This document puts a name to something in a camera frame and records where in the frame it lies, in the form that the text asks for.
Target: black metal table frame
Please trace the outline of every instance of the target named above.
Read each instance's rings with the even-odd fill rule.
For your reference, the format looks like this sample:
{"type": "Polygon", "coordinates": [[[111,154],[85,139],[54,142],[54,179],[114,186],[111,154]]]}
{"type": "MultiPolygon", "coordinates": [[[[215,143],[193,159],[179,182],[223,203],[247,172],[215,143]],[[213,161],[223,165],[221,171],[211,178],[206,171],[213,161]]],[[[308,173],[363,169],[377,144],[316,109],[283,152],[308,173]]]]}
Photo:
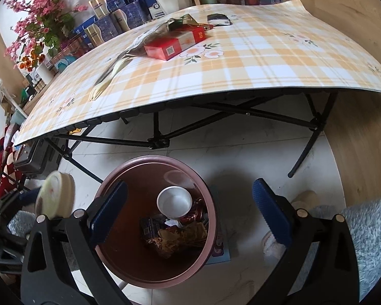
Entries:
{"type": "MultiPolygon", "coordinates": [[[[311,131],[313,131],[312,136],[310,137],[307,145],[305,146],[303,152],[299,156],[298,160],[296,161],[295,165],[291,169],[291,171],[288,173],[288,177],[291,178],[295,175],[296,171],[304,161],[304,159],[309,154],[309,151],[312,149],[313,145],[315,144],[317,138],[319,137],[320,133],[323,131],[326,125],[327,118],[329,117],[329,114],[331,112],[331,109],[333,108],[334,102],[336,101],[337,97],[337,90],[331,91],[329,93],[329,97],[327,99],[327,102],[324,106],[323,112],[320,113],[316,110],[313,100],[309,93],[305,93],[305,97],[308,101],[310,110],[313,115],[313,119],[311,121],[301,120],[285,115],[280,115],[277,113],[272,113],[268,111],[263,110],[257,110],[253,109],[255,106],[258,106],[260,104],[263,104],[265,102],[268,102],[272,99],[275,99],[277,97],[283,96],[285,93],[277,94],[277,95],[269,95],[264,97],[255,97],[253,99],[249,99],[244,103],[238,104],[238,105],[232,105],[227,103],[218,103],[218,102],[208,102],[208,103],[195,103],[193,102],[189,106],[202,108],[202,109],[209,109],[209,110],[215,110],[219,111],[218,113],[203,118],[199,121],[196,121],[194,123],[191,123],[187,126],[181,127],[173,132],[170,132],[168,134],[162,134],[159,130],[159,112],[153,112],[153,137],[148,139],[147,141],[133,141],[133,140],[123,140],[123,139],[108,139],[108,138],[102,138],[102,137],[92,137],[88,136],[89,133],[96,127],[97,124],[102,123],[102,121],[96,123],[95,125],[90,125],[90,123],[86,123],[83,126],[86,126],[87,128],[84,130],[84,132],[81,135],[70,135],[69,133],[66,134],[60,134],[60,131],[50,132],[42,137],[45,138],[45,140],[49,143],[55,151],[57,151],[65,160],[72,163],[75,167],[80,169],[82,172],[86,173],[96,181],[102,183],[103,180],[99,178],[97,175],[86,169],[84,166],[82,166],[80,163],[78,163],[75,159],[73,159],[73,151],[76,149],[76,147],[83,141],[83,142],[92,142],[92,143],[103,143],[103,144],[114,144],[114,145],[128,145],[132,147],[146,147],[149,149],[160,149],[160,148],[168,148],[169,147],[169,141],[170,139],[183,135],[185,133],[188,133],[192,130],[196,130],[200,127],[209,125],[215,121],[221,120],[223,118],[226,118],[228,116],[234,115],[234,114],[241,114],[241,115],[247,115],[247,116],[253,116],[253,117],[261,117],[261,118],[267,118],[271,120],[276,121],[282,121],[289,124],[294,124],[298,126],[303,126],[309,128],[311,131]],[[60,138],[60,139],[66,139],[66,149],[59,148],[52,140],[51,137],[60,138]],[[75,140],[76,142],[69,148],[69,140],[75,140]]],[[[128,124],[128,121],[126,118],[120,116],[120,118],[124,121],[125,124],[128,124]]],[[[70,126],[70,128],[65,128],[66,130],[73,130],[75,129],[79,124],[76,124],[74,126],[70,126]]]]}

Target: red box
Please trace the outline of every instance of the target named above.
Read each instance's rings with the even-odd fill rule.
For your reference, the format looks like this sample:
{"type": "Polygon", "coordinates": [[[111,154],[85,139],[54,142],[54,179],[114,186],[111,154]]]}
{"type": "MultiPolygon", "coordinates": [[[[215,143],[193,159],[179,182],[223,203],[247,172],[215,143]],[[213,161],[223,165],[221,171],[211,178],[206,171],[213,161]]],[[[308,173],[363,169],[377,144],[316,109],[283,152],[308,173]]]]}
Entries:
{"type": "Polygon", "coordinates": [[[149,57],[170,60],[204,39],[206,39],[204,27],[186,24],[169,32],[167,36],[145,44],[144,48],[149,57]]]}

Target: crumpled wrapper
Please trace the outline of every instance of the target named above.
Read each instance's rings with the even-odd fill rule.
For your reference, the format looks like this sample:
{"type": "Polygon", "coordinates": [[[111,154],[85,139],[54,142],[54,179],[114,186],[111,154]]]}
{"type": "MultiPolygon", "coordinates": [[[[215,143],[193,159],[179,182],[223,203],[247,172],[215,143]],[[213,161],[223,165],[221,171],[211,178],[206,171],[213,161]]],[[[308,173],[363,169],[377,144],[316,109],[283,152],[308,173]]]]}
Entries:
{"type": "Polygon", "coordinates": [[[183,251],[191,246],[203,247],[208,232],[203,223],[192,222],[182,229],[176,226],[160,229],[158,235],[159,237],[147,240],[147,243],[154,245],[161,257],[169,258],[173,253],[183,251]]]}

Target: white plastic cup in trash can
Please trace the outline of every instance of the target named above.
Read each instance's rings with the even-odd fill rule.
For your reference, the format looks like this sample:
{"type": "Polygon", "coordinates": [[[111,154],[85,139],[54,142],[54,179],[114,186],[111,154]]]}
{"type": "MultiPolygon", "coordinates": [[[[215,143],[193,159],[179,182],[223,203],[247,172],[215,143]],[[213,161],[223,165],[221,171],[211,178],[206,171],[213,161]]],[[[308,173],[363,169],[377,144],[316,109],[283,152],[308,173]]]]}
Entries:
{"type": "Polygon", "coordinates": [[[186,189],[178,186],[165,188],[157,197],[159,211],[169,219],[178,219],[189,212],[192,196],[186,189]]]}

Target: tablecloth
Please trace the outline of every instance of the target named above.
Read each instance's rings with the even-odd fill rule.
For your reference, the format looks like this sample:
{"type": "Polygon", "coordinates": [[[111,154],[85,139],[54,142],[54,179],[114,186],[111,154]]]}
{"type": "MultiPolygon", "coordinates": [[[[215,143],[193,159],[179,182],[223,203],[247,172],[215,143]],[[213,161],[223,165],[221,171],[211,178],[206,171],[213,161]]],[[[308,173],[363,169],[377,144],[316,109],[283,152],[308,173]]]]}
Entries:
{"type": "Polygon", "coordinates": [[[91,102],[89,93],[98,77],[155,22],[102,44],[54,81],[23,124],[16,144],[90,118],[205,93],[276,87],[381,92],[381,64],[313,17],[299,0],[271,6],[194,6],[157,21],[187,13],[200,23],[209,14],[222,13],[233,24],[208,31],[206,40],[169,61],[135,58],[91,102]]]}

